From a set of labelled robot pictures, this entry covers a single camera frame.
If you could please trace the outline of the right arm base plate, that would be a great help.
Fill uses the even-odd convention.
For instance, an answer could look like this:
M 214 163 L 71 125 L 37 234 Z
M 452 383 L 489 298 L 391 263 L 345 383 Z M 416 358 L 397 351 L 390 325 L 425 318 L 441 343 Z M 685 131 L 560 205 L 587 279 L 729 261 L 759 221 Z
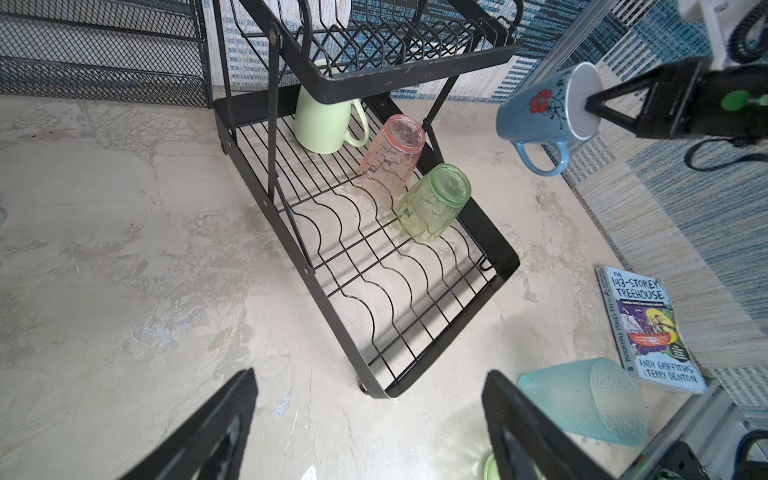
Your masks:
M 672 444 L 650 475 L 653 480 L 709 480 L 705 467 L 690 446 L 682 441 Z

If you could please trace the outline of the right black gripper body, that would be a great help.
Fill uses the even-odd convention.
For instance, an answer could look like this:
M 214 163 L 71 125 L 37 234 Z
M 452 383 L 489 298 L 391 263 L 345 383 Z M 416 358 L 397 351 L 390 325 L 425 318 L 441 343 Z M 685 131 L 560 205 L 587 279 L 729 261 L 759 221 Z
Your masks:
M 767 66 L 711 70 L 705 58 L 664 64 L 638 77 L 647 90 L 635 135 L 652 139 L 767 137 Z

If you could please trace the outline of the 143-storey treehouse book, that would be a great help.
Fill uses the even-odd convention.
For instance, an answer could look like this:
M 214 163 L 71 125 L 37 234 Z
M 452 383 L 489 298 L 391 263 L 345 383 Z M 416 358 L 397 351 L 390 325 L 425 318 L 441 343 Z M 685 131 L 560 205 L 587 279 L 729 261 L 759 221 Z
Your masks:
M 707 383 L 681 337 L 662 281 L 607 266 L 596 275 L 624 370 L 664 390 L 705 393 Z

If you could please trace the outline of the blue speckled ceramic mug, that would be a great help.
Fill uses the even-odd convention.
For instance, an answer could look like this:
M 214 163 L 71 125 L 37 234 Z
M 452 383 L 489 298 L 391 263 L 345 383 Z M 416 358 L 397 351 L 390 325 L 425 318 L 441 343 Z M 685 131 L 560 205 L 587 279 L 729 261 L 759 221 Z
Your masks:
M 567 144 L 586 141 L 598 132 L 601 119 L 586 110 L 586 103 L 602 90 L 598 69 L 589 62 L 558 71 L 501 104 L 496 133 L 511 142 L 530 171 L 543 177 L 557 176 L 569 165 Z M 525 151 L 528 144 L 555 146 L 559 163 L 547 171 L 536 167 Z

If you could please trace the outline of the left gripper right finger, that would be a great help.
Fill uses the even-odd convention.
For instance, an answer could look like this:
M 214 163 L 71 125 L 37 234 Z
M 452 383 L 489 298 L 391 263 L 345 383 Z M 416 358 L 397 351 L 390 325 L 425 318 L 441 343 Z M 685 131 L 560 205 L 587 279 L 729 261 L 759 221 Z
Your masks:
M 501 479 L 611 477 L 500 371 L 487 373 L 481 401 Z

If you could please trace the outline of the clear green plastic cup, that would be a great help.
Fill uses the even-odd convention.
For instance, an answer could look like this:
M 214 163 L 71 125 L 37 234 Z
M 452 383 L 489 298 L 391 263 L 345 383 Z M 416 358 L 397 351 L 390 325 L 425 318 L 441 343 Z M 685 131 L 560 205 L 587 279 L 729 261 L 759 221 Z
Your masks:
M 469 179 L 456 166 L 439 164 L 399 201 L 394 212 L 402 229 L 416 242 L 439 238 L 471 198 Z
M 500 480 L 500 473 L 495 455 L 489 454 L 483 466 L 483 480 Z

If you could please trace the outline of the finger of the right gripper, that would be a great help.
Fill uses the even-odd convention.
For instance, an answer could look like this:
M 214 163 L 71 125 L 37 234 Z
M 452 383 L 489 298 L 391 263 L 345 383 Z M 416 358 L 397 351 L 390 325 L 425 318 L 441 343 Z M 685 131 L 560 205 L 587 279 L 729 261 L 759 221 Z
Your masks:
M 609 107 L 605 99 L 589 98 L 586 102 L 585 109 L 587 112 L 621 127 L 628 132 L 633 134 L 636 133 L 637 118 Z
M 603 89 L 587 99 L 585 108 L 593 114 L 618 113 L 618 110 L 608 105 L 609 101 L 650 88 L 656 83 L 658 76 L 659 67 L 656 67 L 618 85 Z

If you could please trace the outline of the translucent teal plastic cup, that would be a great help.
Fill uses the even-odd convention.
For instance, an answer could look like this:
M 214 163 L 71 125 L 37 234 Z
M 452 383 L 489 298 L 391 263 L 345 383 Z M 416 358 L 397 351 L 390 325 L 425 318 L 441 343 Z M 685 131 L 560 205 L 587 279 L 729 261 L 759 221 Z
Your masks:
M 638 385 L 607 358 L 529 372 L 518 388 L 560 429 L 595 440 L 640 446 L 649 435 Z

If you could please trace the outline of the clear pink plastic cup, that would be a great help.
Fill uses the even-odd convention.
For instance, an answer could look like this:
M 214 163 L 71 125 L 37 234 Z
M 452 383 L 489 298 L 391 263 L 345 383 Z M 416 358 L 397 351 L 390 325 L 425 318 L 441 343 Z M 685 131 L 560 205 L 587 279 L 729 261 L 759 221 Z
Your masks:
M 396 114 L 381 127 L 361 166 L 363 188 L 382 204 L 399 198 L 426 142 L 421 124 Z

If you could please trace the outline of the light green ceramic mug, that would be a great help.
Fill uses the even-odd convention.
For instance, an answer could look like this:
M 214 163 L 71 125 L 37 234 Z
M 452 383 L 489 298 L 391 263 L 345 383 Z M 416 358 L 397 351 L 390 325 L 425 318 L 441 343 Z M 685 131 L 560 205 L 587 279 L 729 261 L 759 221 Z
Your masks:
M 361 121 L 361 138 L 355 138 L 350 131 L 353 111 Z M 365 146 L 370 127 L 360 99 L 322 104 L 302 85 L 296 105 L 294 135 L 306 150 L 327 155 L 338 152 L 345 144 L 356 148 Z

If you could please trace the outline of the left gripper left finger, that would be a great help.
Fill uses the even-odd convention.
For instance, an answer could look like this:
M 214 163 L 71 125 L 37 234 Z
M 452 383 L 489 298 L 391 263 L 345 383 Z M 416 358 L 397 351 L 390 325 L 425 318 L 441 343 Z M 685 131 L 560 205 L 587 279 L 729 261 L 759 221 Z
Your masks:
M 254 416 L 253 369 L 235 373 L 125 479 L 237 479 Z

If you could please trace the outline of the black mesh shelf unit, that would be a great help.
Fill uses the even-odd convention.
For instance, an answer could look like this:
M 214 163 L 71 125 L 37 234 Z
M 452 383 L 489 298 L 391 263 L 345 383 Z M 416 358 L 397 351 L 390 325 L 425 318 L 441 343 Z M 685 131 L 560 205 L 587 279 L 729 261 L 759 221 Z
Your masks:
M 208 108 L 198 1 L 4 1 L 5 95 Z

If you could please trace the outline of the black two-tier dish rack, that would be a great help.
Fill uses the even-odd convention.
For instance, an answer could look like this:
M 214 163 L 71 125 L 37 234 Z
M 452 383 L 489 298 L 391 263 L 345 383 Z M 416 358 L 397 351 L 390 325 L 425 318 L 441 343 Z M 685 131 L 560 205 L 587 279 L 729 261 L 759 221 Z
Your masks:
M 518 269 L 512 246 L 475 201 L 436 240 L 402 229 L 398 198 L 377 202 L 361 166 L 396 97 L 439 92 L 417 119 L 426 143 L 415 185 L 458 158 L 439 139 L 456 84 L 517 52 L 524 5 L 507 1 L 215 1 L 224 95 L 218 134 L 359 378 L 378 399 L 421 378 Z M 322 104 L 360 99 L 367 144 L 321 155 L 297 141 L 305 85 Z

